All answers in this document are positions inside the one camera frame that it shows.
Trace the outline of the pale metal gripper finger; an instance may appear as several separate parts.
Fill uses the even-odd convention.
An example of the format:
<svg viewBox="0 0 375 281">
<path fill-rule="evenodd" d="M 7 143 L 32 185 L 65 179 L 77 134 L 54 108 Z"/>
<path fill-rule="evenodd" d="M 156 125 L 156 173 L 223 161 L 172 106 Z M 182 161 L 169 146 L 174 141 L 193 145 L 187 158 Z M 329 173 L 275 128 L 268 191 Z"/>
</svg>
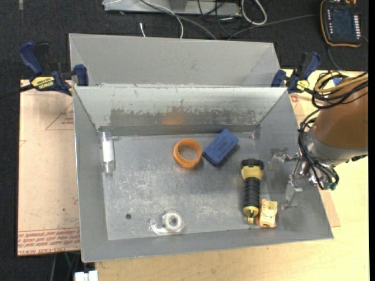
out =
<svg viewBox="0 0 375 281">
<path fill-rule="evenodd" d="M 294 179 L 287 182 L 285 190 L 285 202 L 283 209 L 295 208 L 298 206 L 299 198 L 302 194 L 302 187 Z"/>
<path fill-rule="evenodd" d="M 298 152 L 290 152 L 288 148 L 271 149 L 271 158 L 268 161 L 269 169 L 278 169 L 282 164 L 299 159 Z"/>
</svg>

